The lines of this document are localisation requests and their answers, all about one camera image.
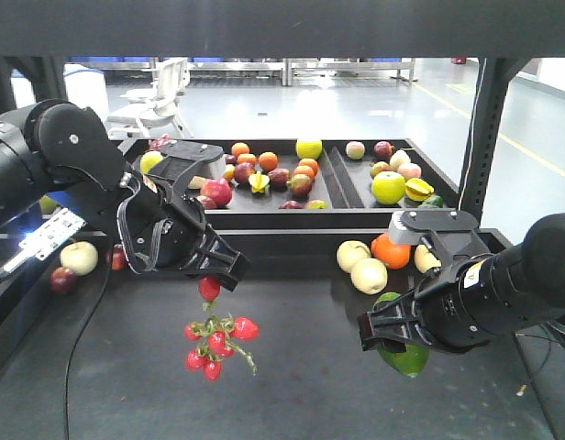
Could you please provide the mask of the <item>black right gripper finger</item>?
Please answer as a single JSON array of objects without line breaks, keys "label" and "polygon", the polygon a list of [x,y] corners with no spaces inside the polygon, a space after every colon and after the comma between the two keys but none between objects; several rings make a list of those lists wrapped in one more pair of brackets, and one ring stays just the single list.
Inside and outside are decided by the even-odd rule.
[{"label": "black right gripper finger", "polygon": [[379,302],[371,311],[357,318],[360,346],[363,351],[382,348],[392,353],[404,353],[406,345],[428,347],[421,335],[421,315],[416,310],[411,292]]}]

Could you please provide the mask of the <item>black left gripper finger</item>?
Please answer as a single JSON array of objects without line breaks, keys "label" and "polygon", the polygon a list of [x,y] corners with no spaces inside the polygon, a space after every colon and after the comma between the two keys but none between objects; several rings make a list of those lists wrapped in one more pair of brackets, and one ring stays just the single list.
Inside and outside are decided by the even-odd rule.
[{"label": "black left gripper finger", "polygon": [[249,269],[249,259],[231,247],[213,228],[207,228],[190,257],[190,275],[213,277],[232,292]]}]

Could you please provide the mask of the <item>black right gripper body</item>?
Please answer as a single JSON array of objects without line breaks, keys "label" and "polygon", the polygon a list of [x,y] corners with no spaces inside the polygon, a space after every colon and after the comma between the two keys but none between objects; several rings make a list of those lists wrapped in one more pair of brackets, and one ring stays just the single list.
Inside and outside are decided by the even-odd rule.
[{"label": "black right gripper body", "polygon": [[429,269],[415,287],[418,333],[430,348],[443,353],[466,353],[488,345],[493,338],[480,327],[463,299],[466,272],[484,261],[472,258]]}]

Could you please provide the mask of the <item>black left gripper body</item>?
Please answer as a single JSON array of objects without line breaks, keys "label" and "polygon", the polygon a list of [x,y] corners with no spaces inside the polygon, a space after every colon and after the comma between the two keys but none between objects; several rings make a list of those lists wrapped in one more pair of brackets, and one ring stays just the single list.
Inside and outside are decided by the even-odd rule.
[{"label": "black left gripper body", "polygon": [[202,205],[146,180],[93,110],[41,104],[39,153],[54,183],[50,196],[121,243],[135,272],[192,272],[191,260],[213,234]]}]

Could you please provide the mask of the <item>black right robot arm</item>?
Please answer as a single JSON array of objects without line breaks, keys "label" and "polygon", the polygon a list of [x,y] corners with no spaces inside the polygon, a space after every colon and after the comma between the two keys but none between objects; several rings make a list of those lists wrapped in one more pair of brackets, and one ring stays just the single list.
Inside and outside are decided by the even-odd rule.
[{"label": "black right robot arm", "polygon": [[415,295],[420,343],[463,353],[565,314],[565,213],[536,221],[522,243],[444,269]]}]

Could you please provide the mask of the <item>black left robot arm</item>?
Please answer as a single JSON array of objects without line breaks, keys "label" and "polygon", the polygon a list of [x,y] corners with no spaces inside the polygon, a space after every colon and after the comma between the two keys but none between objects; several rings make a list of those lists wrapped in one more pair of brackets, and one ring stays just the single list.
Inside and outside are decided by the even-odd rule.
[{"label": "black left robot arm", "polygon": [[306,263],[367,236],[355,214],[206,214],[136,170],[92,110],[56,100],[0,115],[0,228],[46,194],[122,242],[134,276],[153,288],[213,275],[232,289],[269,259]]}]

